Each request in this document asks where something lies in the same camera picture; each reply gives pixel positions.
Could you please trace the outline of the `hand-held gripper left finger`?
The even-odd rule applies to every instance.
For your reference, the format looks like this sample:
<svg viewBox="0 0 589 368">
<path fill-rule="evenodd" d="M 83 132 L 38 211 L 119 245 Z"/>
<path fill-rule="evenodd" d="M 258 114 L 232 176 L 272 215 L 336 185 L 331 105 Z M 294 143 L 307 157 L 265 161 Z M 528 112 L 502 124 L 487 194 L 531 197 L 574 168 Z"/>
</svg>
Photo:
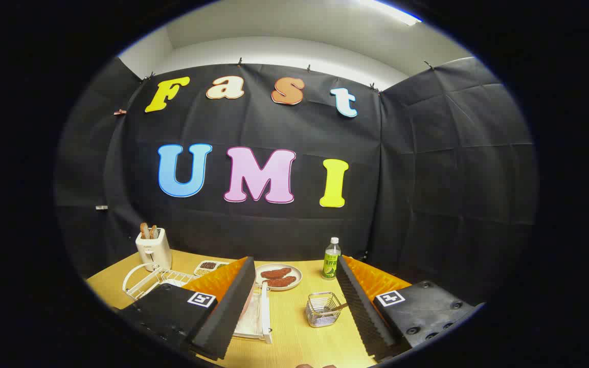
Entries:
<svg viewBox="0 0 589 368">
<path fill-rule="evenodd" d="M 222 359 L 246 311 L 255 276 L 253 257 L 243 257 L 182 286 L 158 284 L 118 314 L 173 350 Z"/>
</svg>

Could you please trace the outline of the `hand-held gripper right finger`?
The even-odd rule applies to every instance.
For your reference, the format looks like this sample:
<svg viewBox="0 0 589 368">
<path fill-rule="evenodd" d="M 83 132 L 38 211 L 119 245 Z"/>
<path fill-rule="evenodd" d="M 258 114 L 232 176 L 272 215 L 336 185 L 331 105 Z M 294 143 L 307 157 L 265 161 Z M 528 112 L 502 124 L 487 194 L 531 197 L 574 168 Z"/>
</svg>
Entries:
<svg viewBox="0 0 589 368">
<path fill-rule="evenodd" d="M 377 361 L 427 345 L 477 309 L 433 281 L 411 284 L 351 257 L 338 259 L 336 277 L 366 352 Z"/>
</svg>

